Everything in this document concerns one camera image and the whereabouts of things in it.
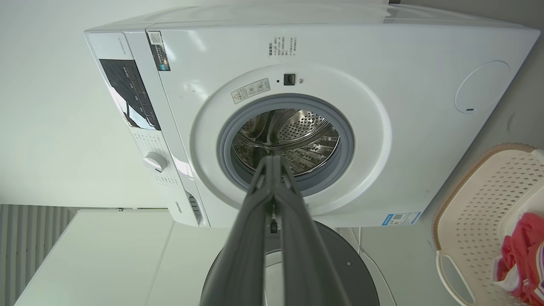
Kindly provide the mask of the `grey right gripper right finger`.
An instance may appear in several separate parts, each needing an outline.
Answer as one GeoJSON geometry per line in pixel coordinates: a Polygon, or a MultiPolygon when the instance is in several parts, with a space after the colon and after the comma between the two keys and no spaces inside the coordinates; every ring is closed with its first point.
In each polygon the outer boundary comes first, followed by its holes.
{"type": "Polygon", "coordinates": [[[286,161],[273,158],[274,200],[281,219],[286,306],[349,306],[332,258],[286,161]]]}

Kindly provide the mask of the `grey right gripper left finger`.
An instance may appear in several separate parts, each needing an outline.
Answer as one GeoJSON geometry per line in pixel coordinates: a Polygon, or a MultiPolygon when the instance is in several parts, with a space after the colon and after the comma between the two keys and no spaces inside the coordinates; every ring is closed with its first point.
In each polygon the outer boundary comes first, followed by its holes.
{"type": "Polygon", "coordinates": [[[266,218],[272,201],[274,157],[263,158],[211,277],[212,306],[264,303],[266,218]]]}

